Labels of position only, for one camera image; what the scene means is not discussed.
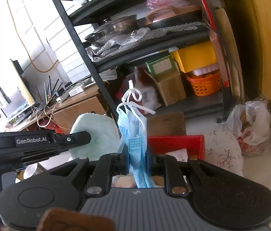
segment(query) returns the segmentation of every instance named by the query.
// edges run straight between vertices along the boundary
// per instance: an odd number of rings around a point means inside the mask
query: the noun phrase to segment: pot lid
[[[101,31],[102,29],[104,29],[108,25],[116,24],[116,23],[119,23],[119,22],[122,22],[122,21],[125,21],[125,20],[128,20],[128,19],[135,19],[136,20],[136,15],[131,15],[131,16],[127,16],[127,17],[120,17],[120,18],[117,18],[115,20],[108,21],[105,24],[102,24],[97,29],[95,29],[94,33],[97,33],[99,31]]]

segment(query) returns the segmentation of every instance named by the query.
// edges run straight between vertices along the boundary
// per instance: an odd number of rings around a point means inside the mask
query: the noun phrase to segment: white ear loop
[[[138,110],[142,109],[144,111],[147,111],[148,113],[151,114],[155,114],[156,112],[153,110],[150,110],[149,108],[146,108],[144,106],[138,105],[135,102],[130,102],[130,96],[132,95],[133,99],[137,102],[140,102],[142,100],[142,93],[140,92],[140,90],[138,90],[137,88],[133,87],[133,82],[132,80],[129,80],[129,89],[126,91],[126,93],[123,95],[122,97],[122,103],[120,103],[117,108],[116,111],[119,113],[119,108],[121,106],[125,106],[125,109],[127,110],[126,106],[129,106],[132,113],[136,116],[136,118],[139,120],[139,122],[142,124],[144,131],[146,131],[146,126],[144,124],[144,122],[141,120],[140,116],[144,117],[141,112]]]

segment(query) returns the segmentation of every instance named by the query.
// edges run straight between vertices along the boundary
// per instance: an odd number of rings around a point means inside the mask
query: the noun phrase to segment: yellow box
[[[195,44],[172,52],[180,70],[188,73],[217,62],[212,43],[210,41]]]

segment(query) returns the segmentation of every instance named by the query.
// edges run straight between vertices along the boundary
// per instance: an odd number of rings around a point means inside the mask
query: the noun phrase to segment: label
[[[172,68],[172,63],[169,58],[166,58],[163,61],[157,62],[153,65],[153,70],[155,74],[163,73],[164,71],[167,71]]]
[[[16,146],[27,146],[32,144],[39,144],[49,142],[46,135],[42,136],[18,136],[15,137]]]
[[[148,103],[149,100],[147,98],[147,91],[145,91],[143,94],[142,94],[142,102],[143,103]]]

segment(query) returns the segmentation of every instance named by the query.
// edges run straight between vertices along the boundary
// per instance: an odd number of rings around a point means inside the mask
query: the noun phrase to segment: gray plastic surface
[[[186,199],[172,198],[163,188],[112,188],[106,196],[88,199],[80,213],[110,218],[117,231],[225,230],[201,219]]]

